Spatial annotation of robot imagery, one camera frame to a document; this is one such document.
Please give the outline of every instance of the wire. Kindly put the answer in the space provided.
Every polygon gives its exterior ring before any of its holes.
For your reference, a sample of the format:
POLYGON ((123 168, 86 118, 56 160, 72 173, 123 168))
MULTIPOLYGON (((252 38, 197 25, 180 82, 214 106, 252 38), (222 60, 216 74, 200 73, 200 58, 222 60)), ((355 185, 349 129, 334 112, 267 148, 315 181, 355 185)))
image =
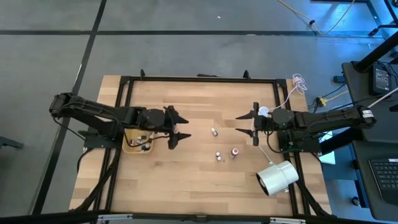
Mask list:
POLYGON ((274 162, 271 160, 271 158, 266 154, 266 152, 262 149, 262 147, 259 145, 259 148, 264 155, 266 155, 267 159, 269 160, 269 165, 273 165, 274 162))
POLYGON ((347 10, 346 10, 346 11, 344 12, 344 14, 341 16, 341 18, 337 21, 337 23, 336 23, 328 32, 323 33, 323 32, 321 32, 321 31, 318 29, 318 27, 317 27, 317 25, 315 24, 315 21, 314 21, 313 19, 311 19, 310 17, 308 17, 308 16, 305 15, 304 13, 299 12, 299 11, 293 9, 292 7, 290 7, 288 4, 286 4, 286 3, 283 2, 282 0, 278 0, 278 1, 279 1, 280 3, 282 3, 283 5, 285 5, 287 8, 289 8, 291 11, 293 11, 293 12, 295 12, 295 13, 297 13, 297 14, 300 14, 300 15, 306 17, 306 18, 310 21, 310 25, 313 24, 313 26, 315 27, 315 29, 318 31, 318 33, 319 33, 320 35, 326 35, 326 34, 330 33, 330 32, 337 26, 337 24, 339 24, 339 22, 344 18, 344 16, 347 14, 348 10, 351 8, 351 6, 353 6, 353 4, 354 4, 354 2, 355 2, 355 0, 353 0, 353 1, 351 2, 351 4, 348 6, 347 10))
POLYGON ((93 149, 94 149, 94 148, 87 148, 87 150, 86 150, 82 155, 80 155, 79 160, 77 160, 77 172, 78 172, 78 173, 79 173, 79 168, 80 168, 81 159, 82 159, 87 153, 91 152, 93 149))
POLYGON ((395 91, 397 91, 397 90, 398 90, 398 87, 395 88, 394 90, 392 90, 391 92, 385 94, 382 98, 380 98, 380 99, 376 100, 375 102, 373 102, 371 105, 368 106, 368 108, 371 108, 372 106, 376 105, 378 102, 382 101, 382 100, 385 99, 387 96, 393 94, 393 93, 394 93, 395 91))
POLYGON ((280 108, 281 106, 285 105, 285 103, 289 100, 290 95, 294 92, 294 90, 297 90, 298 93, 300 93, 301 95, 304 95, 304 91, 307 90, 307 87, 305 86, 304 78, 301 76, 300 73, 295 73, 292 75, 292 77, 293 77, 294 88, 289 92, 289 94, 286 97, 286 100, 281 105, 279 105, 275 108, 271 108, 270 110, 274 110, 274 109, 280 108))
MULTIPOLYGON (((160 139, 160 138, 168 138, 169 136, 157 136, 156 138, 150 138, 150 139, 148 139, 148 141, 146 141, 146 142, 142 142, 142 143, 140 143, 140 144, 137 144, 137 145, 130 145, 129 144, 129 146, 130 147, 138 147, 138 146, 142 146, 142 145, 144 145, 144 144, 147 144, 147 143, 151 143, 153 140, 156 140, 156 139, 160 139)), ((130 154, 135 154, 135 153, 137 153, 137 152, 127 152, 126 150, 124 150, 124 148, 122 147, 122 150, 123 150, 123 152, 125 152, 125 153, 130 153, 130 154)))
POLYGON ((341 96, 341 95, 344 95, 344 94, 346 94, 346 93, 348 93, 348 92, 349 92, 348 90, 347 90, 347 91, 344 91, 344 92, 339 93, 339 94, 337 94, 336 96, 334 96, 334 97, 332 97, 332 98, 330 98, 330 99, 325 99, 325 100, 326 100, 326 102, 329 102, 329 101, 334 100, 334 99, 336 99, 337 97, 339 97, 339 96, 341 96))
POLYGON ((333 90, 333 91, 331 91, 330 93, 328 93, 328 94, 326 94, 325 96, 321 96, 320 98, 324 98, 324 97, 327 97, 328 95, 330 95, 330 94, 333 94, 333 93, 335 93, 335 92, 337 92, 339 89, 341 89, 343 86, 345 86, 346 85, 346 83, 344 82, 339 88, 337 88, 337 89, 335 89, 335 90, 333 90))
POLYGON ((285 153, 289 153, 289 152, 292 152, 292 151, 295 150, 295 149, 291 149, 291 150, 286 150, 286 151, 284 151, 284 152, 278 152, 278 151, 274 150, 274 149, 271 147, 271 145, 269 144, 269 136, 270 136, 273 132, 269 133, 269 132, 267 131, 267 132, 264 132, 264 133, 265 133, 266 136, 267 136, 267 145, 268 145, 268 148, 269 148, 272 152, 278 153, 278 154, 285 154, 285 153))
POLYGON ((317 155, 315 155, 315 153, 311 152, 311 154, 319 161, 321 162, 321 160, 319 159, 319 157, 317 155))
POLYGON ((54 122, 56 122, 57 124, 59 124, 60 126, 62 126, 62 127, 64 127, 64 128, 66 128, 68 131, 72 132, 73 134, 75 134, 76 136, 78 136, 79 138, 81 138, 83 141, 86 141, 86 139, 85 139, 83 136, 81 136, 80 134, 78 134, 76 131, 74 131, 74 130, 68 128, 68 127, 66 127, 65 125, 63 125, 63 124, 61 124, 61 123, 59 123, 54 117, 53 117, 52 119, 54 120, 54 122))

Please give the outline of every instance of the yellow cable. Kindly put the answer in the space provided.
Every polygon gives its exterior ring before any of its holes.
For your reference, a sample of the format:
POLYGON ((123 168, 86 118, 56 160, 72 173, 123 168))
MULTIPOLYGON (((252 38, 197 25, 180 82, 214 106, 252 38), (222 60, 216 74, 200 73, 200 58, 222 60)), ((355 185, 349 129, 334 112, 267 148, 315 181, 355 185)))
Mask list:
MULTIPOLYGON (((309 21, 312 21, 312 20, 313 20, 313 19, 309 18, 307 15, 305 15, 304 13, 298 12, 297 10, 293 9, 293 8, 290 7, 288 4, 284 3, 282 0, 278 0, 278 1, 279 1, 280 3, 282 3, 283 5, 285 5, 286 7, 288 7, 291 11, 294 11, 295 13, 300 14, 300 15, 306 17, 309 21)), ((322 33, 322 32, 318 29, 318 27, 317 27, 317 25, 316 25, 315 23, 313 23, 312 25, 315 27, 315 29, 318 31, 318 33, 319 33, 320 35, 326 35, 326 34, 328 34, 328 33, 329 33, 330 31, 332 31, 332 30, 337 26, 337 24, 343 19, 343 17, 346 15, 346 13, 347 13, 348 10, 351 8, 351 6, 353 6, 354 2, 355 2, 355 0, 353 0, 353 1, 351 2, 351 4, 348 6, 346 12, 344 12, 344 14, 342 15, 342 17, 337 21, 337 23, 336 23, 328 32, 322 33)))
POLYGON ((346 93, 348 93, 348 90, 347 90, 347 91, 344 91, 344 92, 342 92, 342 93, 340 93, 340 94, 338 94, 338 95, 336 95, 336 96, 334 96, 334 97, 332 97, 332 98, 330 98, 330 99, 325 99, 325 100, 326 100, 326 102, 329 102, 329 101, 334 100, 334 99, 336 99, 337 97, 339 97, 339 96, 341 96, 341 95, 344 95, 344 94, 346 94, 346 93))

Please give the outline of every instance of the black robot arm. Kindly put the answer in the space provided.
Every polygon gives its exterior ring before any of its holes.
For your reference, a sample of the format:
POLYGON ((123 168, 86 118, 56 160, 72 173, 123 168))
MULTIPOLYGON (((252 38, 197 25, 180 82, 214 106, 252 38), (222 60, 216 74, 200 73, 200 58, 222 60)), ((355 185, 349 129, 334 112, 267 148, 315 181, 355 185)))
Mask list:
POLYGON ((315 114, 278 108, 270 113, 270 118, 258 115, 259 103, 255 102, 253 108, 248 114, 236 119, 254 119, 253 130, 240 128, 237 128, 237 130, 250 135, 255 146, 259 144, 259 131, 278 131, 278 135, 285 139, 284 142, 290 143, 281 147, 293 147, 304 152, 313 152, 310 151, 313 150, 313 147, 304 148, 305 141, 314 140, 317 142, 318 133, 345 127, 371 128, 376 122, 372 111, 363 106, 315 114))
POLYGON ((167 133, 170 138, 169 149, 174 149, 179 140, 191 136, 174 133, 174 127, 176 124, 186 124, 188 121, 180 117, 173 106, 164 109, 163 112, 144 107, 114 108, 85 100, 73 93, 61 93, 55 96, 49 111, 54 118, 75 118, 96 129, 99 135, 110 141, 121 142, 126 135, 124 129, 167 133))

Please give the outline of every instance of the black cable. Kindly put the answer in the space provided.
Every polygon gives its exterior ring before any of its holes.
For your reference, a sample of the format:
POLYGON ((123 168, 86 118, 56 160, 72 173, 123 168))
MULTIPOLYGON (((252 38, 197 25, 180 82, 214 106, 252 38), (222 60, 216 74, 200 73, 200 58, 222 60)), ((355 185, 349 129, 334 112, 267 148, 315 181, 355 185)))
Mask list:
POLYGON ((59 123, 54 117, 53 117, 52 119, 54 120, 54 122, 56 122, 57 124, 59 124, 60 126, 62 126, 62 127, 64 127, 64 128, 66 128, 68 131, 72 132, 73 134, 75 134, 76 136, 78 136, 79 138, 81 138, 83 141, 86 141, 86 139, 85 139, 83 136, 79 135, 76 131, 74 131, 74 130, 68 128, 68 127, 66 127, 65 125, 63 125, 63 124, 61 124, 61 123, 59 123))
POLYGON ((126 134, 126 132, 124 133, 124 139, 126 140, 126 143, 128 144, 128 146, 130 146, 130 147, 138 147, 138 146, 141 146, 141 145, 144 145, 144 144, 147 144, 147 143, 151 143, 153 140, 155 140, 155 139, 160 139, 160 138, 168 138, 169 136, 157 136, 157 137, 155 137, 155 138, 152 138, 152 139, 149 139, 148 141, 146 141, 146 142, 142 142, 142 143, 140 143, 140 144, 138 144, 138 145, 132 145, 132 144, 130 144, 129 143, 129 141, 127 140, 127 134, 126 134))
MULTIPOLYGON (((337 89, 331 91, 330 93, 326 94, 325 96, 320 96, 319 98, 323 98, 323 97, 326 97, 326 96, 328 96, 328 95, 330 95, 330 94, 332 94, 332 93, 335 93, 336 91, 338 91, 339 89, 341 89, 345 84, 346 84, 346 82, 344 82, 339 88, 337 88, 337 89)), ((307 107, 312 107, 312 106, 315 104, 316 101, 317 101, 317 99, 315 98, 315 99, 312 101, 312 104, 311 104, 311 105, 307 105, 307 107)))
POLYGON ((321 160, 319 159, 319 157, 315 153, 311 152, 311 154, 317 159, 317 161, 321 162, 321 160))
POLYGON ((326 96, 328 96, 328 95, 330 95, 330 94, 332 94, 332 93, 335 93, 335 92, 337 92, 339 89, 341 89, 343 86, 345 86, 346 85, 346 82, 344 82, 339 88, 337 88, 336 90, 333 90, 333 91, 331 91, 330 93, 328 93, 328 94, 326 94, 325 96, 321 96, 320 98, 323 98, 323 97, 326 97, 326 96))
POLYGON ((79 169, 80 169, 80 162, 81 159, 89 152, 91 152, 91 150, 93 150, 94 148, 87 148, 87 150, 79 157, 79 159, 77 160, 77 172, 79 173, 79 169))
POLYGON ((267 145, 268 145, 268 148, 269 148, 272 152, 278 153, 278 154, 285 154, 285 153, 289 153, 289 152, 292 152, 292 151, 295 150, 295 149, 291 149, 291 150, 286 150, 285 152, 278 152, 278 151, 274 150, 274 149, 271 147, 271 145, 269 144, 269 136, 270 136, 273 132, 274 132, 274 131, 272 131, 271 133, 269 133, 268 131, 267 131, 267 132, 264 131, 264 134, 266 134, 266 136, 267 136, 267 145))

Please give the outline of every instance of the wooden tabletop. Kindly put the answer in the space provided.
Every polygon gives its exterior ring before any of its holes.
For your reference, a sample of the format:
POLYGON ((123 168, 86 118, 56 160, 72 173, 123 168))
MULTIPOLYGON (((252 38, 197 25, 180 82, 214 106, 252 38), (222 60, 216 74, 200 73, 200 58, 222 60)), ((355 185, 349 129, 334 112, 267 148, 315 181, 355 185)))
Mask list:
MULTIPOLYGON (((98 102, 114 106, 120 76, 105 75, 98 102)), ((288 193, 266 196, 255 173, 268 165, 268 160, 252 139, 235 128, 251 127, 251 120, 235 120, 249 112, 254 101, 269 108, 275 106, 271 84, 266 83, 208 83, 208 82, 134 82, 131 106, 159 108, 174 105, 189 124, 178 130, 192 137, 167 148, 167 139, 154 141, 150 154, 122 152, 114 189, 112 212, 179 213, 212 215, 291 215, 288 193), (211 128, 218 136, 214 137, 211 128), (239 149, 236 158, 229 152, 239 149), (218 162, 215 153, 223 160, 218 162)), ((290 97, 293 110, 306 111, 303 95, 290 97)), ((277 136, 270 144, 278 148, 277 136)), ((273 153, 260 135, 260 145, 274 163, 283 161, 273 153)), ((96 185, 100 175, 104 149, 95 149, 81 161, 70 208, 79 206, 96 185)), ((305 183, 318 203, 330 212, 325 182, 319 162, 301 153, 305 183)), ((104 207, 108 186, 105 186, 100 208, 104 207)), ((302 201, 296 186, 298 208, 302 201)))

